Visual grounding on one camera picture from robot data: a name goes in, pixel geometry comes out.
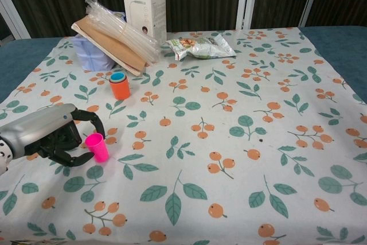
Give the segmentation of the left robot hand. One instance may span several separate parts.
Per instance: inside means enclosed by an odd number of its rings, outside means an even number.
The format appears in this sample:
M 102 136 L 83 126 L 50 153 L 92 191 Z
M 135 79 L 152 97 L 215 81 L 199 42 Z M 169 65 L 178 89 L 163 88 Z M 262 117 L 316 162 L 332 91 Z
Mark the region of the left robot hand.
M 34 153 L 62 166 L 85 164 L 94 157 L 93 152 L 77 157 L 68 153 L 82 143 L 76 120 L 92 123 L 101 138 L 105 138 L 103 124 L 96 113 L 80 110 L 72 103 L 35 111 L 1 126 L 1 173 L 7 171 L 12 160 Z

